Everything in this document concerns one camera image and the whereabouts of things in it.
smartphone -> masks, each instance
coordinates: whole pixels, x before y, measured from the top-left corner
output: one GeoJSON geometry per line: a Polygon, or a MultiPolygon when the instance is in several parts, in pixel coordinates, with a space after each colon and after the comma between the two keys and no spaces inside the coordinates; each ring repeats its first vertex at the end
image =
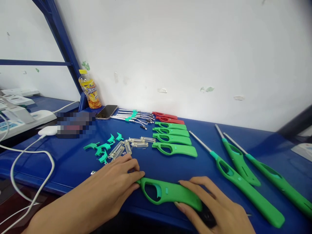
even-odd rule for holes
{"type": "Polygon", "coordinates": [[[107,105],[95,116],[95,118],[104,120],[110,119],[117,108],[118,106],[116,105],[107,105]]]}

white cable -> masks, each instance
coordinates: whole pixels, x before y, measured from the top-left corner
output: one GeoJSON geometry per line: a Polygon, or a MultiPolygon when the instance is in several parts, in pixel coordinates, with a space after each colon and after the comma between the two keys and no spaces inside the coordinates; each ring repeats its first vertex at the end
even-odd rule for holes
{"type": "MultiPolygon", "coordinates": [[[[4,136],[1,138],[1,140],[0,140],[0,141],[2,141],[2,140],[7,136],[7,134],[9,133],[9,123],[7,122],[6,118],[4,118],[1,114],[0,114],[0,117],[3,118],[3,120],[4,120],[4,121],[6,122],[6,124],[7,124],[7,131],[6,131],[5,135],[4,135],[4,136]]],[[[28,149],[29,147],[31,147],[33,144],[35,144],[36,142],[38,142],[39,140],[41,140],[41,139],[44,138],[45,136],[46,136],[46,135],[43,135],[43,136],[39,137],[35,142],[33,142],[32,144],[30,144],[30,145],[29,145],[28,147],[26,147],[26,149],[24,149],[24,150],[12,149],[12,148],[5,147],[5,146],[0,145],[0,147],[2,147],[2,148],[4,148],[4,149],[8,149],[8,150],[12,150],[12,151],[21,152],[21,153],[17,156],[17,158],[14,160],[14,162],[13,162],[13,164],[12,164],[11,171],[10,171],[10,178],[11,178],[11,182],[12,182],[13,187],[14,187],[15,190],[19,193],[19,195],[21,195],[21,196],[22,196],[23,198],[25,198],[26,200],[31,201],[30,206],[28,206],[27,212],[26,212],[21,218],[19,218],[16,222],[14,222],[11,226],[9,226],[6,230],[4,230],[1,234],[6,233],[6,232],[7,232],[8,230],[10,230],[14,225],[16,225],[19,221],[21,221],[24,217],[26,217],[26,215],[28,215],[28,213],[30,212],[30,210],[31,210],[31,208],[34,206],[34,204],[37,204],[36,200],[37,200],[37,198],[38,198],[38,196],[39,196],[39,193],[41,192],[41,190],[43,189],[43,187],[45,186],[45,184],[47,183],[48,179],[50,178],[50,176],[51,176],[52,173],[53,173],[55,164],[54,164],[53,158],[52,158],[52,156],[50,155],[49,152],[47,152],[47,151],[27,151],[27,149],[28,149]],[[19,188],[16,186],[16,183],[15,183],[15,181],[14,181],[14,173],[13,173],[13,172],[14,172],[14,166],[15,166],[17,160],[21,157],[21,155],[22,155],[24,152],[27,152],[27,153],[46,153],[47,156],[49,157],[49,159],[50,159],[50,161],[51,161],[51,165],[52,165],[49,175],[46,177],[46,179],[44,180],[44,182],[42,183],[42,185],[41,185],[40,188],[38,189],[38,191],[37,191],[37,193],[36,193],[36,195],[35,195],[35,197],[34,197],[33,200],[31,200],[31,199],[29,199],[28,197],[26,197],[26,196],[19,190],[19,188]]]]}
{"type": "Polygon", "coordinates": [[[16,215],[16,214],[18,214],[19,212],[21,212],[21,211],[23,211],[23,210],[25,210],[25,209],[27,209],[27,208],[29,208],[30,206],[26,206],[26,207],[24,207],[23,209],[21,209],[21,210],[19,210],[19,211],[17,211],[17,212],[15,212],[14,214],[12,214],[10,217],[8,217],[8,218],[6,218],[5,220],[3,220],[1,223],[0,223],[0,225],[1,224],[3,224],[5,221],[7,221],[8,219],[10,219],[11,217],[13,217],[14,215],[16,215]]]}
{"type": "Polygon", "coordinates": [[[63,110],[64,108],[66,108],[66,107],[70,106],[71,104],[74,104],[74,103],[77,103],[77,102],[79,102],[79,101],[72,102],[72,103],[70,103],[70,104],[68,104],[68,105],[66,105],[66,106],[64,106],[64,107],[62,107],[61,109],[58,109],[57,111],[53,111],[52,113],[54,113],[54,114],[55,114],[56,112],[59,112],[59,111],[63,110]]]}

red lighter handle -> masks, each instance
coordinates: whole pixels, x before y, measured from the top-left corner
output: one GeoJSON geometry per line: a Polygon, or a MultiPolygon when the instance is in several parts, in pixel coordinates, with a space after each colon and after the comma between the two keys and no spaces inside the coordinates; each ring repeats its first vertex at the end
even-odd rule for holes
{"type": "Polygon", "coordinates": [[[160,122],[164,122],[164,123],[184,124],[183,120],[176,120],[176,119],[170,119],[170,118],[159,117],[159,116],[156,116],[156,119],[158,119],[158,120],[160,120],[160,122]]]}
{"type": "Polygon", "coordinates": [[[176,117],[175,115],[167,115],[167,114],[163,114],[163,113],[160,113],[160,112],[153,112],[154,115],[156,116],[159,116],[159,117],[167,117],[167,118],[170,118],[170,119],[178,119],[178,117],[176,117]]]}

yellow bottle cap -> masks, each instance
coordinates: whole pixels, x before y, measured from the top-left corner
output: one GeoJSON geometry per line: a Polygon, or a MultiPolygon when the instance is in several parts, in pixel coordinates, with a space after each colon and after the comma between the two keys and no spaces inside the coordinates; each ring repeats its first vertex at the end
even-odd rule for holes
{"type": "Polygon", "coordinates": [[[79,69],[79,73],[80,73],[80,74],[88,74],[88,73],[87,73],[87,70],[82,70],[82,69],[79,69]]]}

plastic bottle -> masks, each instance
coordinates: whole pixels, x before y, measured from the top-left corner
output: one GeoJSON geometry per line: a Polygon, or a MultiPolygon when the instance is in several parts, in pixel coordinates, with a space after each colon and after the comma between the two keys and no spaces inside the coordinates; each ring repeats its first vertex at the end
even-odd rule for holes
{"type": "Polygon", "coordinates": [[[87,70],[79,70],[79,73],[81,74],[79,77],[79,83],[88,99],[89,107],[91,109],[100,108],[102,104],[98,98],[97,88],[93,79],[88,76],[87,70]]]}

